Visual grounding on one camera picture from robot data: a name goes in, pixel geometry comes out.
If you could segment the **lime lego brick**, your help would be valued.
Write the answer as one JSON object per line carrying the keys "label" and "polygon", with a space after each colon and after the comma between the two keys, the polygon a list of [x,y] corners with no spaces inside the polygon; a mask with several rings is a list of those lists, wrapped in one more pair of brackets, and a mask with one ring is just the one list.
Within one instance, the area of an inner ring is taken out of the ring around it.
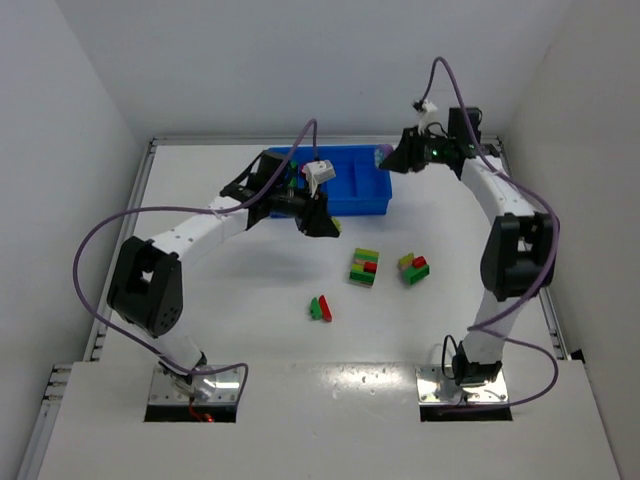
{"label": "lime lego brick", "polygon": [[340,221],[336,217],[332,217],[331,220],[336,228],[336,231],[338,232],[338,236],[340,236],[340,234],[342,233],[342,225]]}

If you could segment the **purple paw lego brick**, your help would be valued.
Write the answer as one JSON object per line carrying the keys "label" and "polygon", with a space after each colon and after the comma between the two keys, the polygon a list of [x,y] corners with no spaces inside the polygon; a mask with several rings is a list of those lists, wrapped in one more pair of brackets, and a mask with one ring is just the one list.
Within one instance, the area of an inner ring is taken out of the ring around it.
{"label": "purple paw lego brick", "polygon": [[374,151],[374,163],[377,168],[386,160],[386,158],[394,151],[394,147],[390,144],[380,144]]}

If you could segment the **green lego brick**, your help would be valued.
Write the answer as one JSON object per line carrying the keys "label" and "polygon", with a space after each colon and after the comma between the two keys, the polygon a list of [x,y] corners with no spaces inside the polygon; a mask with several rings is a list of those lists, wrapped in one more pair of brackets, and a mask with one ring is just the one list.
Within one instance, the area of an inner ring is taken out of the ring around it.
{"label": "green lego brick", "polygon": [[287,186],[289,188],[304,188],[306,186],[306,177],[304,173],[305,164],[296,161],[290,161],[286,174]]}

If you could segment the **large lego block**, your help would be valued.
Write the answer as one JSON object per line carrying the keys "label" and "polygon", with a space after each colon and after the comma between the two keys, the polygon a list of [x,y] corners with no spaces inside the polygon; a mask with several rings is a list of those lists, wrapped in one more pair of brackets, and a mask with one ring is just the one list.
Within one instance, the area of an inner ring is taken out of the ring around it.
{"label": "large lego block", "polygon": [[349,271],[349,280],[365,286],[375,282],[379,262],[379,252],[356,248]]}

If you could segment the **red green lego piece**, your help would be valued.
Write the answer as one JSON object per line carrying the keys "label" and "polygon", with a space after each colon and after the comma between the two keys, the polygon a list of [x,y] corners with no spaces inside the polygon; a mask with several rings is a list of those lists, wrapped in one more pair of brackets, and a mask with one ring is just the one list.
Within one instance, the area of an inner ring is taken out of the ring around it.
{"label": "red green lego piece", "polygon": [[323,320],[327,323],[333,321],[332,312],[325,295],[314,297],[311,300],[309,313],[312,320]]}

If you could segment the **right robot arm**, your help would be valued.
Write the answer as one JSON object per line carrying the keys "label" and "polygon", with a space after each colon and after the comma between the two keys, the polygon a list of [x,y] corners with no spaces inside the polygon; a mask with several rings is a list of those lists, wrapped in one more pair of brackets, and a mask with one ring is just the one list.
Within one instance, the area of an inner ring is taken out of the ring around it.
{"label": "right robot arm", "polygon": [[484,295],[476,319],[455,348],[452,380],[459,386],[494,380],[504,346],[529,296],[552,277],[558,225],[536,210],[509,181],[498,154],[481,145],[482,112],[452,107],[442,135],[426,122],[403,130],[397,146],[377,148],[381,170],[417,173],[437,163],[450,168],[482,208],[491,229],[480,260]]}

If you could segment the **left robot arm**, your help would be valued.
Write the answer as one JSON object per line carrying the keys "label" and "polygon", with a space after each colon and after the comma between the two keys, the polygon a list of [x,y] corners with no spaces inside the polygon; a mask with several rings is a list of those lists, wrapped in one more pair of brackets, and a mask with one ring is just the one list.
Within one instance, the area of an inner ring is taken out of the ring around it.
{"label": "left robot arm", "polygon": [[122,244],[107,304],[150,340],[165,372],[179,383],[192,386],[209,373],[205,354],[177,326],[188,264],[271,214],[293,219],[308,237],[339,237],[320,188],[336,175],[332,163],[316,158],[304,164],[303,185],[292,187],[297,173],[286,155],[264,150],[205,209],[161,234],[132,236]]}

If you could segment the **blue plastic sorting bin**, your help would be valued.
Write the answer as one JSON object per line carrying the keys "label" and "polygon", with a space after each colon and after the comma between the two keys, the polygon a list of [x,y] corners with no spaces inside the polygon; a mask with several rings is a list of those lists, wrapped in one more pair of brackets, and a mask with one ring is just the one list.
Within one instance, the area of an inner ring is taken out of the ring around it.
{"label": "blue plastic sorting bin", "polygon": [[332,216],[385,215],[392,198],[390,173],[375,161],[376,145],[319,146],[320,160],[332,163],[336,177],[319,186]]}

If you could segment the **small stacked lego block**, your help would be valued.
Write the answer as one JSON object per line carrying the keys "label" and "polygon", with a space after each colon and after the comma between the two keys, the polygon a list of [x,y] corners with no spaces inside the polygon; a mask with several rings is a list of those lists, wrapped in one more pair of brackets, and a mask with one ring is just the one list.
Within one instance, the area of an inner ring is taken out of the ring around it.
{"label": "small stacked lego block", "polygon": [[401,257],[397,263],[400,277],[407,286],[412,286],[430,274],[430,265],[424,256],[416,256],[413,252]]}

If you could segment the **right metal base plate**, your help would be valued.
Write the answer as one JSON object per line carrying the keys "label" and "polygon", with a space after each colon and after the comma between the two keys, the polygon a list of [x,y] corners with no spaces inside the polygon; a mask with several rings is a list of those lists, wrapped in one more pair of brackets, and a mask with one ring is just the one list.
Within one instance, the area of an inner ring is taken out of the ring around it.
{"label": "right metal base plate", "polygon": [[493,381],[461,386],[445,376],[450,372],[449,365],[445,367],[445,372],[435,364],[415,368],[418,402],[421,406],[506,405],[509,402],[503,371]]}

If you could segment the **metal base plate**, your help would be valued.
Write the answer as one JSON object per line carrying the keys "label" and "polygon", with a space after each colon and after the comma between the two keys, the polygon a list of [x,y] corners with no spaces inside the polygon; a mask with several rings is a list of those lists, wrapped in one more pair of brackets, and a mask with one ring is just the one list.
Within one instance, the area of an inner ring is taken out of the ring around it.
{"label": "metal base plate", "polygon": [[506,405],[509,402],[503,371],[493,381],[461,386],[445,376],[450,372],[449,365],[445,367],[445,372],[435,364],[415,368],[418,402],[421,406]]}
{"label": "metal base plate", "polygon": [[242,370],[195,376],[190,385],[163,366],[152,375],[148,404],[152,406],[228,406],[238,400]]}

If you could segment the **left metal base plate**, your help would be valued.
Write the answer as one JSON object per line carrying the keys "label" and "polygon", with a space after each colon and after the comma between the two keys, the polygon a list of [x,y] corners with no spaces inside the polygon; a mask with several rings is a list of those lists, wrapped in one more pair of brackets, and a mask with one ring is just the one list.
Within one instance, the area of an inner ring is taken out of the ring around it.
{"label": "left metal base plate", "polygon": [[152,406],[228,406],[238,400],[242,370],[195,376],[190,385],[163,366],[152,375],[148,404]]}

